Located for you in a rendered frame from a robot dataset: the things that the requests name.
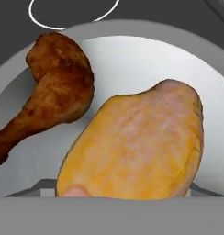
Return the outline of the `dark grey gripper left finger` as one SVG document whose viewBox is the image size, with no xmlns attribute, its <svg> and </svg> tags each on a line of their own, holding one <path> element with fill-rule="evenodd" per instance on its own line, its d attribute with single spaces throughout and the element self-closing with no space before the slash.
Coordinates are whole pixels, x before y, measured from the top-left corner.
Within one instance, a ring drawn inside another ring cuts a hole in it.
<svg viewBox="0 0 224 235">
<path fill-rule="evenodd" d="M 55 197 L 55 179 L 41 179 L 28 189 L 8 195 L 8 197 Z"/>
</svg>

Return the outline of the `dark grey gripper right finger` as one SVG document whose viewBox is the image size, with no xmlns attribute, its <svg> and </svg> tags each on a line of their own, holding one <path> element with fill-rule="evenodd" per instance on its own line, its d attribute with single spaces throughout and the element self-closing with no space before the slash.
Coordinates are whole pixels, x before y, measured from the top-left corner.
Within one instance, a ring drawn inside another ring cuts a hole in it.
<svg viewBox="0 0 224 235">
<path fill-rule="evenodd" d="M 190 185 L 190 188 L 188 189 L 186 194 L 186 197 L 208 197 L 208 196 L 223 197 L 223 195 L 221 194 L 201 188 L 194 183 Z"/>
</svg>

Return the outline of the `brown roasted chicken drumstick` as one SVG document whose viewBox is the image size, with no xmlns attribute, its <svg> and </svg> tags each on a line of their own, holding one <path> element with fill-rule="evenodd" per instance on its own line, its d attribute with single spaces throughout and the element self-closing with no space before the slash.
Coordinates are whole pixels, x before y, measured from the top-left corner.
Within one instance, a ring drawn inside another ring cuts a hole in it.
<svg viewBox="0 0 224 235">
<path fill-rule="evenodd" d="M 23 139 L 79 119 L 94 97 L 90 62 L 73 39 L 43 34 L 26 62 L 37 85 L 21 111 L 0 130 L 0 165 Z"/>
</svg>

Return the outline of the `grey frying pan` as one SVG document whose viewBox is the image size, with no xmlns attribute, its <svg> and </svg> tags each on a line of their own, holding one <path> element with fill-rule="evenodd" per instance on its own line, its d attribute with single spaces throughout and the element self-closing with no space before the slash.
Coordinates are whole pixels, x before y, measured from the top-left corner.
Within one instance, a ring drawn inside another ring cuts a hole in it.
<svg viewBox="0 0 224 235">
<path fill-rule="evenodd" d="M 145 21 L 104 21 L 65 30 L 81 44 L 95 73 L 95 98 L 72 124 L 19 143 L 0 166 L 0 196 L 53 185 L 62 158 L 112 95 L 144 91 L 163 79 L 194 87 L 204 107 L 205 149 L 194 188 L 224 195 L 224 50 L 198 36 Z"/>
</svg>

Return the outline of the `dark grey hob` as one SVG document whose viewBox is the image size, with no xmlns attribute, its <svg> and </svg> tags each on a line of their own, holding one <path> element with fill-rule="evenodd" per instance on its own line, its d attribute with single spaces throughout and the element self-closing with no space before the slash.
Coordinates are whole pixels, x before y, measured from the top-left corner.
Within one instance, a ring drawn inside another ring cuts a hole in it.
<svg viewBox="0 0 224 235">
<path fill-rule="evenodd" d="M 46 27 L 66 28 L 107 19 L 144 19 L 196 33 L 224 49 L 218 0 L 0 0 L 0 65 Z"/>
</svg>

